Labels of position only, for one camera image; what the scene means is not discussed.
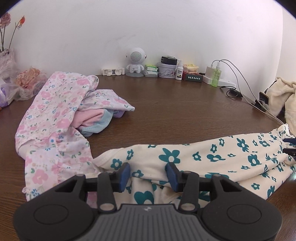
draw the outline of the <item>speaker grille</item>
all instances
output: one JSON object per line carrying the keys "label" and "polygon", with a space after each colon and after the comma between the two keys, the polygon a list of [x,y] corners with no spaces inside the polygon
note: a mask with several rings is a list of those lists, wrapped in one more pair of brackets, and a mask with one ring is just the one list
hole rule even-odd
{"label": "speaker grille", "polygon": [[131,53],[131,60],[133,62],[138,62],[138,61],[141,60],[141,58],[142,58],[142,55],[141,55],[140,52],[134,51],[134,52]]}

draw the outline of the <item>stack of sticky notes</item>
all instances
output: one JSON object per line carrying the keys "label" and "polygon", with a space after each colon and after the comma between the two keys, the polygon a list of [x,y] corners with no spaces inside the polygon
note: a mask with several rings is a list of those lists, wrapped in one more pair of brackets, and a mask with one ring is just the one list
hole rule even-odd
{"label": "stack of sticky notes", "polygon": [[144,75],[146,77],[157,77],[158,75],[158,67],[155,65],[145,65]]}

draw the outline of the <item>white cable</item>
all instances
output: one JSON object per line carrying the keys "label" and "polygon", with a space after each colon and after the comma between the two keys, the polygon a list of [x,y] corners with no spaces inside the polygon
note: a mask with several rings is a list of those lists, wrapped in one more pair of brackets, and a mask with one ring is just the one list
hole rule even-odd
{"label": "white cable", "polygon": [[[241,90],[240,90],[240,88],[239,88],[239,81],[238,81],[238,78],[237,78],[237,75],[235,74],[235,72],[234,72],[234,70],[231,68],[231,66],[228,64],[228,63],[226,63],[226,62],[224,62],[223,60],[226,60],[226,61],[229,61],[229,60],[227,60],[227,59],[222,59],[222,60],[214,60],[213,62],[212,62],[212,64],[215,62],[215,61],[219,61],[219,62],[223,62],[223,63],[225,63],[225,64],[227,64],[228,66],[229,66],[229,68],[232,70],[232,72],[234,73],[234,75],[235,75],[235,77],[236,77],[236,79],[237,79],[237,86],[238,86],[238,89],[239,89],[239,91],[241,92]],[[244,78],[244,76],[242,75],[242,73],[239,71],[239,73],[241,74],[241,76],[243,77],[243,79],[245,80],[245,82],[247,83],[247,85],[248,85],[248,87],[249,87],[249,89],[250,89],[250,91],[252,92],[252,90],[251,90],[251,88],[250,88],[250,86],[249,86],[249,84],[248,84],[248,82],[246,81],[246,79]],[[243,98],[246,100],[246,102],[247,103],[249,103],[251,106],[253,106],[253,107],[255,107],[257,110],[259,110],[259,111],[261,111],[262,113],[264,113],[264,114],[266,114],[266,115],[268,115],[268,116],[270,116],[270,117],[272,117],[272,118],[274,118],[275,120],[277,120],[277,121],[279,121],[281,124],[284,124],[280,119],[278,119],[277,117],[275,117],[273,114],[271,114],[258,100],[257,100],[257,98],[256,98],[256,96],[253,94],[253,96],[255,97],[255,99],[260,103],[260,105],[264,108],[264,109],[266,109],[270,114],[267,114],[266,112],[264,112],[264,111],[262,111],[262,110],[260,110],[259,108],[257,108],[256,106],[254,106],[254,105],[252,105],[246,98],[245,98],[245,96],[244,95],[242,95],[243,96]]]}

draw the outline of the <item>white plush cloth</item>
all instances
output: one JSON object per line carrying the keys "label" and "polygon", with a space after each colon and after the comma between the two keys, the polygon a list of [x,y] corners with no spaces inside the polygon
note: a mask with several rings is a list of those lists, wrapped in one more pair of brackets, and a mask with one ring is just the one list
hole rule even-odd
{"label": "white plush cloth", "polygon": [[[266,199],[292,174],[296,161],[282,152],[292,144],[288,125],[269,133],[241,134],[180,145],[134,145],[112,149],[93,160],[98,171],[118,170],[124,162],[131,166],[132,177],[123,193],[122,203],[178,205],[181,193],[174,193],[166,177],[165,165],[176,164],[180,171],[193,171],[210,178],[219,173]],[[95,197],[89,200],[95,205]],[[200,205],[209,201],[209,193],[200,193]]]}
{"label": "white plush cloth", "polygon": [[276,77],[276,82],[267,90],[269,111],[277,116],[285,106],[285,118],[290,131],[296,134],[296,82]]}

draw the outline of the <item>white astronaut figurine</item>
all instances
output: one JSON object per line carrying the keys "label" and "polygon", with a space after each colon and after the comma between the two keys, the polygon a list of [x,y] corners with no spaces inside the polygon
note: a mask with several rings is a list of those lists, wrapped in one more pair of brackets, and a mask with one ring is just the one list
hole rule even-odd
{"label": "white astronaut figurine", "polygon": [[146,55],[144,50],[141,48],[132,48],[126,54],[126,57],[132,64],[129,64],[127,68],[126,75],[132,77],[142,77],[144,74],[141,73],[144,70],[143,65],[141,63],[146,59]]}

